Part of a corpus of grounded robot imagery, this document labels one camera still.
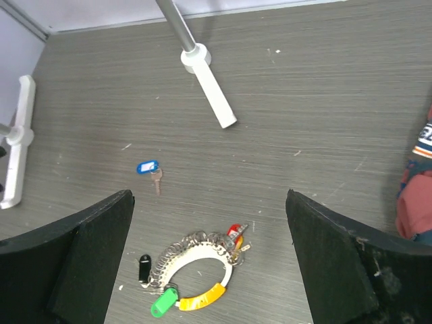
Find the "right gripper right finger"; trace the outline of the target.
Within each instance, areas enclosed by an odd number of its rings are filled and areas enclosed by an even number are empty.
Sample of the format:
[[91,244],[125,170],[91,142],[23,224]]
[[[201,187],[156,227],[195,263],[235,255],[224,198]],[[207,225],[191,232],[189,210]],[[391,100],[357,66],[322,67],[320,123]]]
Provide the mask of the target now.
[[431,247],[289,190],[286,215],[314,323],[430,323]]

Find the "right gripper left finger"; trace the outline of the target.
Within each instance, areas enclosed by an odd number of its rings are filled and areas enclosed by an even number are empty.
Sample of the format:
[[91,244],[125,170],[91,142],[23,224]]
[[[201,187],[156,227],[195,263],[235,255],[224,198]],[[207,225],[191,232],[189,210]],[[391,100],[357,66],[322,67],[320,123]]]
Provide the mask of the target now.
[[2,323],[103,323],[134,211],[121,190],[1,241]]

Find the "red key tag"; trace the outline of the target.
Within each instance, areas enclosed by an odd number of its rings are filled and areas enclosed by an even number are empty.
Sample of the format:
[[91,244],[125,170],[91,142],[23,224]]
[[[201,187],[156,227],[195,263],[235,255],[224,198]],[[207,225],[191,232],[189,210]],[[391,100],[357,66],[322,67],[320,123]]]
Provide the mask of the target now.
[[227,235],[234,242],[237,242],[247,228],[248,228],[248,224],[238,224],[238,223],[233,224],[227,231]]

